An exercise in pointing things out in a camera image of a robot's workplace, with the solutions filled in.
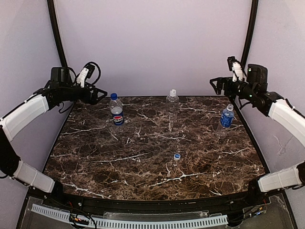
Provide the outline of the Pepsi bottle with blue cap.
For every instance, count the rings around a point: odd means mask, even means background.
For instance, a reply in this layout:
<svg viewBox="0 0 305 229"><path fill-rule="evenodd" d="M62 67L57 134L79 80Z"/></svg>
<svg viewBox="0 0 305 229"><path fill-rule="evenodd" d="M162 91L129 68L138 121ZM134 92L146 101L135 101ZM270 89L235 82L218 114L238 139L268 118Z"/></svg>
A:
<svg viewBox="0 0 305 229"><path fill-rule="evenodd" d="M122 130L123 125L125 123L124 112L123 112L123 104L119 99L117 93L112 93L110 95L110 103L109 109L112 115L112 131L119 132Z"/></svg>

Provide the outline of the blue label Pocari Sweat bottle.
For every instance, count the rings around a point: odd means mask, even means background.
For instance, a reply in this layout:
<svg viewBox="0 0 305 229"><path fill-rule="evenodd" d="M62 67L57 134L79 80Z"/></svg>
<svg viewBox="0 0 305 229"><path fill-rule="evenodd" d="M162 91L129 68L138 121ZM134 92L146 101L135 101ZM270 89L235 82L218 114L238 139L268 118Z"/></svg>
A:
<svg viewBox="0 0 305 229"><path fill-rule="evenodd" d="M218 139L225 139L227 135L227 129L231 126L234 118L234 106L228 104L221 112L221 117L218 122L218 126L215 131L215 135Z"/></svg>

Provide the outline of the blue white bottle cap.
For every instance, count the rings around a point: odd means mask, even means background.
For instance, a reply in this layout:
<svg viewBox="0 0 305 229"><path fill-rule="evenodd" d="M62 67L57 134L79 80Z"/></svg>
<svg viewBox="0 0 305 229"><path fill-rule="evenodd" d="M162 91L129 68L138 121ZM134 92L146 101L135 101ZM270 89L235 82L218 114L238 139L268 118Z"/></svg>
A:
<svg viewBox="0 0 305 229"><path fill-rule="evenodd" d="M176 153L173 155L174 160L180 160L181 159L181 155L179 153Z"/></svg>

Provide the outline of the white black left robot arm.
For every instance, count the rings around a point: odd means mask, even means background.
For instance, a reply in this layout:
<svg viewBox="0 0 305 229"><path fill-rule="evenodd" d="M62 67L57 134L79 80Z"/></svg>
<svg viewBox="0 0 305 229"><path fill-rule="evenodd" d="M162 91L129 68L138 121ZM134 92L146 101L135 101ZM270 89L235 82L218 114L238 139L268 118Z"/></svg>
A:
<svg viewBox="0 0 305 229"><path fill-rule="evenodd" d="M98 64L85 64L79 74L70 67L53 67L46 85L0 119L0 170L3 177L10 177L44 193L62 192L62 184L25 163L13 149L15 136L37 117L64 102L96 105L107 96L107 92L95 86L97 81L88 82L94 70L102 72Z"/></svg>

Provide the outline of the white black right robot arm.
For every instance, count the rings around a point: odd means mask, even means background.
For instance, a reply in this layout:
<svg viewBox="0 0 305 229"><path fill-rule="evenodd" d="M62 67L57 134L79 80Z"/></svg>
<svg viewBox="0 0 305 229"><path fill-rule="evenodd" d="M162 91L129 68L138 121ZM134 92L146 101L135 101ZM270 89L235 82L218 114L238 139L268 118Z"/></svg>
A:
<svg viewBox="0 0 305 229"><path fill-rule="evenodd" d="M305 117L287 99L276 92L267 90L268 69L249 64L243 71L238 61L230 64L232 77L218 77L210 80L217 95L245 99L262 114L278 122L302 145L305 143ZM297 188L305 185L305 164L300 162L292 167L269 173L250 182L249 190L256 193L283 188Z"/></svg>

